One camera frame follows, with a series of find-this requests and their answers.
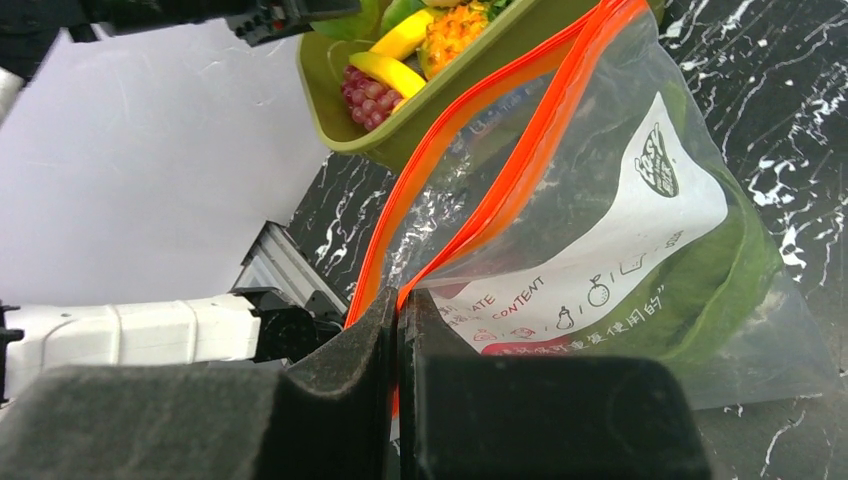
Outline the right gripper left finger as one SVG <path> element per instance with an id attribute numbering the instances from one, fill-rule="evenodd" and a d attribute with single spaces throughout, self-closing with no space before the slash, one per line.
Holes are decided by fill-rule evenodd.
<path id="1" fill-rule="evenodd" d="M 397 293 L 287 369 L 63 367 L 1 423 L 5 479 L 381 479 Z"/>

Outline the clear zip top bag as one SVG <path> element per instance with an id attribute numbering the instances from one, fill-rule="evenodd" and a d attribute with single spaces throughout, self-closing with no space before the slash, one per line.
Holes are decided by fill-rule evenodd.
<path id="1" fill-rule="evenodd" d="M 837 369 L 644 1 L 603 1 L 480 80 L 398 177 L 348 318 L 421 290 L 484 355 L 663 363 L 694 408 Z"/>

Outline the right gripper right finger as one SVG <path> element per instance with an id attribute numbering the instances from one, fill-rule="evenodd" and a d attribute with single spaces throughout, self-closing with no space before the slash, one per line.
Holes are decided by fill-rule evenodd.
<path id="1" fill-rule="evenodd" d="M 708 479 L 681 387 L 644 359 L 484 356 L 413 293 L 399 317 L 403 479 Z"/>

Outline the green lettuce leaf toy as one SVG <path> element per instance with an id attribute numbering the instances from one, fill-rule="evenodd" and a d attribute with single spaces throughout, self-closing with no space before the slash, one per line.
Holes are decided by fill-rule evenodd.
<path id="1" fill-rule="evenodd" d="M 592 88 L 525 210 L 438 294 L 447 324 L 484 354 L 663 358 L 741 278 L 759 224 L 689 96 L 673 85 L 615 101 Z"/>

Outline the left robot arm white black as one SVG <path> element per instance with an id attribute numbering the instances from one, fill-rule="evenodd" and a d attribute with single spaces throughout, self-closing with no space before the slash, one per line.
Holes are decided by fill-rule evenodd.
<path id="1" fill-rule="evenodd" d="M 250 46 L 361 13 L 357 1 L 5 1 L 1 5 L 1 111 L 8 114 L 61 31 L 79 43 L 222 19 Z M 283 228 L 266 225 L 237 285 L 196 300 L 1 308 L 1 398 L 67 365 L 154 366 L 217 361 L 296 362 L 337 335 L 346 302 Z"/>

